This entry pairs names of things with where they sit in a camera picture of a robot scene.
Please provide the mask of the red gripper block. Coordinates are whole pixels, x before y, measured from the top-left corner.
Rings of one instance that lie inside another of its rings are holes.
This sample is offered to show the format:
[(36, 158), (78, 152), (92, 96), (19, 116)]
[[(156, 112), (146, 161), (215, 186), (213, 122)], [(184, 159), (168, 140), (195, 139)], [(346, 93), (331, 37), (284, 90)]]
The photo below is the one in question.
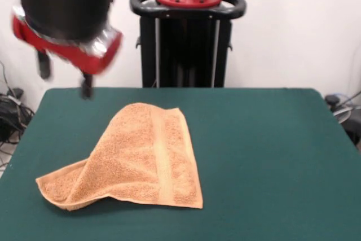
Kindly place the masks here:
[(51, 58), (47, 51), (70, 61), (84, 71), (81, 84), (83, 99), (93, 95), (93, 75), (102, 73), (115, 58), (122, 42), (122, 33), (108, 28), (96, 39), (81, 45), (57, 45), (36, 35), (31, 28), (18, 18), (12, 19), (14, 35), (37, 49), (38, 74), (43, 80), (52, 77)]

